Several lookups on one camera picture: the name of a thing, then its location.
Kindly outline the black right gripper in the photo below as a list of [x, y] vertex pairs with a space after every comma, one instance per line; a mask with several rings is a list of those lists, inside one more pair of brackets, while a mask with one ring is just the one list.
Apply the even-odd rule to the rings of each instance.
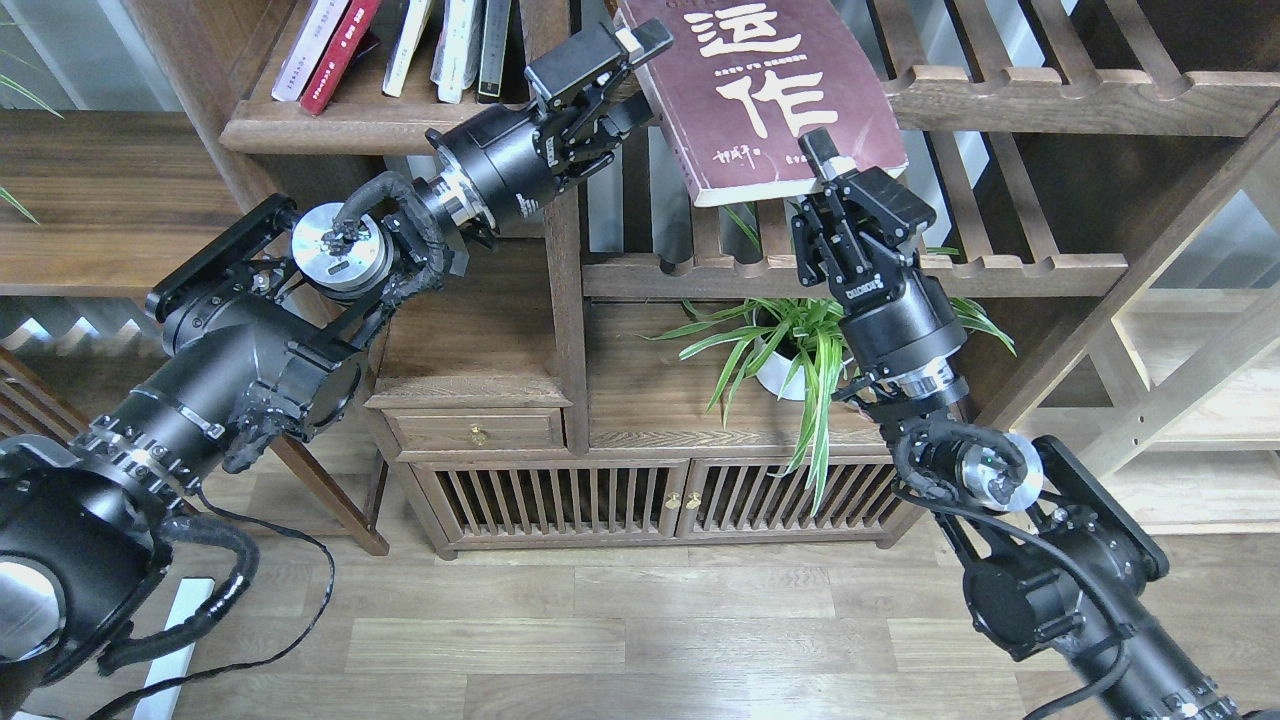
[[881, 405], [947, 406], [969, 392], [950, 365], [965, 341], [941, 283], [923, 273], [911, 236], [933, 208], [879, 168], [858, 170], [826, 127], [799, 147], [820, 190], [805, 196], [792, 237], [801, 284], [827, 283], [838, 328]]

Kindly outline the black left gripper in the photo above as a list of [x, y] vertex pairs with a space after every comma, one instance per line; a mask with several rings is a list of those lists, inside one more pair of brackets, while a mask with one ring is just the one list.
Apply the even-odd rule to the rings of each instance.
[[634, 72], [675, 42], [659, 18], [585, 28], [531, 61], [529, 105], [490, 106], [449, 132], [428, 132], [442, 161], [425, 204], [444, 228], [497, 233], [531, 217], [614, 159], [655, 119]]

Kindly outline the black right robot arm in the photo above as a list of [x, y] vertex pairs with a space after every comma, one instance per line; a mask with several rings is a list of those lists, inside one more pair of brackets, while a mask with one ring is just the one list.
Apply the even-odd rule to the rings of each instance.
[[974, 628], [1016, 661], [1055, 650], [1083, 680], [1032, 716], [1096, 698], [1115, 719], [1238, 719], [1140, 602], [1166, 553], [1064, 443], [952, 418], [966, 332], [911, 242], [934, 210], [826, 129], [799, 145], [818, 181], [794, 223], [799, 279], [828, 284], [858, 368], [829, 397], [879, 425], [895, 496], [927, 509], [963, 564]]

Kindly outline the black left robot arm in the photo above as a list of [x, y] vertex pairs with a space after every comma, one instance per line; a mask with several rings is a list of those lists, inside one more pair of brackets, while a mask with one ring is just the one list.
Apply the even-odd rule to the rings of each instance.
[[3, 441], [4, 717], [90, 660], [148, 662], [229, 614], [259, 547], [184, 497], [338, 421], [372, 341], [467, 241], [490, 245], [652, 119], [628, 79], [672, 42], [658, 19], [586, 26], [526, 67], [526, 106], [429, 132], [433, 178], [387, 170], [307, 213], [275, 193], [154, 287], [168, 361], [65, 445]]

